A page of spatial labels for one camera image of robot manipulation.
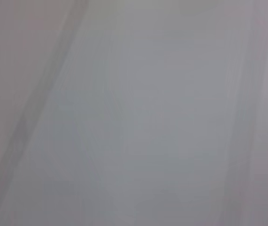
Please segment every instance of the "gray surface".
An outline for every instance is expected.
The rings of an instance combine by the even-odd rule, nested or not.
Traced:
[[[212,6],[90,2],[0,226],[217,224],[253,5]]]

